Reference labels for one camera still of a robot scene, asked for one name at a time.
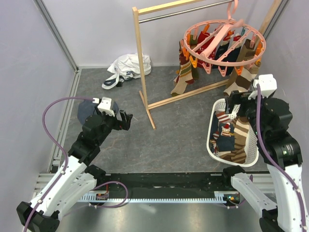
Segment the pink round clip hanger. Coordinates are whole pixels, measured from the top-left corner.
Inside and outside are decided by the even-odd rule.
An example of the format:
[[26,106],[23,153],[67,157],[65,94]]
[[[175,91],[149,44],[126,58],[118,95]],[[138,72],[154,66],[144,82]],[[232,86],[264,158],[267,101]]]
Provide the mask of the pink round clip hanger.
[[[238,1],[234,0],[228,4],[227,19],[208,20],[197,23],[190,27],[183,36],[183,46],[190,53],[190,60],[193,68],[203,68],[207,74],[213,69],[218,69],[221,76],[225,77],[232,73],[233,69],[238,74],[246,65],[250,68],[253,63],[261,61],[266,49],[266,41],[263,35],[254,27],[244,23],[243,19],[234,20],[232,15],[238,7]],[[201,32],[213,33],[210,37],[198,44],[194,49],[190,47],[192,35],[199,35]],[[206,43],[213,35],[216,35],[211,44],[200,54],[196,51]],[[255,55],[247,61],[236,62],[240,50],[247,39],[250,39],[250,48],[255,49]],[[209,55],[216,47],[214,60]]]

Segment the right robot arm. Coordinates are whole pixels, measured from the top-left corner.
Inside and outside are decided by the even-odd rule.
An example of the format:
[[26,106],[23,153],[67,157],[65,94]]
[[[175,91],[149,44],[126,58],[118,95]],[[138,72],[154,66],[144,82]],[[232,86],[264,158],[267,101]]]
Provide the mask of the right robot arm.
[[240,192],[259,215],[262,231],[307,232],[309,217],[302,191],[302,154],[299,143],[288,132],[293,118],[289,104],[272,95],[252,94],[233,91],[225,99],[225,109],[231,113],[239,105],[237,115],[248,120],[257,137],[258,152],[272,178],[276,201],[256,187],[240,166],[224,169],[222,187]]

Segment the navy christmas sock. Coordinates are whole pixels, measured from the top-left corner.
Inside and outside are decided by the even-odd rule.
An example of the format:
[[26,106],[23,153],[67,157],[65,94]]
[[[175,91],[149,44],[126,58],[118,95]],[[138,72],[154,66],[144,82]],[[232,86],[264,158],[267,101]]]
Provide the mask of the navy christmas sock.
[[210,149],[213,153],[235,150],[234,126],[231,123],[212,123]]

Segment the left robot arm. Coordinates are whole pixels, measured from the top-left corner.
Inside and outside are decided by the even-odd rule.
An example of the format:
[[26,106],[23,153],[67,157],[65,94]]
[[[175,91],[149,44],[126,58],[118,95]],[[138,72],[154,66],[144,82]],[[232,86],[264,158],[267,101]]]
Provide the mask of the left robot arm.
[[55,232],[61,219],[87,192],[105,187],[105,171],[92,161],[112,130],[129,130],[133,115],[121,110],[120,116],[117,119],[101,113],[85,120],[57,173],[35,198],[18,205],[24,231]]

